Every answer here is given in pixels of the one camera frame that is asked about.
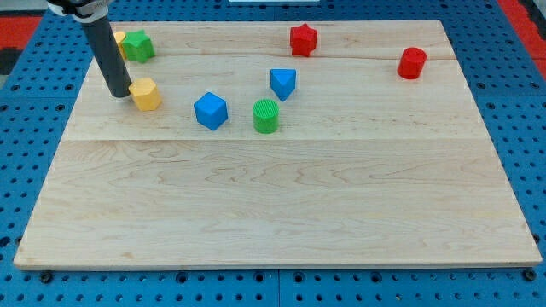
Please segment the robot arm end white collar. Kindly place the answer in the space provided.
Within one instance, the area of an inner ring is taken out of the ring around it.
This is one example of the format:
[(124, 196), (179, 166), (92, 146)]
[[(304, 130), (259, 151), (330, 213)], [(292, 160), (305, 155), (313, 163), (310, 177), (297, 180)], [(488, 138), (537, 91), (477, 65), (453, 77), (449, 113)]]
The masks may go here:
[(48, 8), (59, 16), (72, 16), (80, 23), (91, 23), (107, 16), (113, 0), (47, 0)]

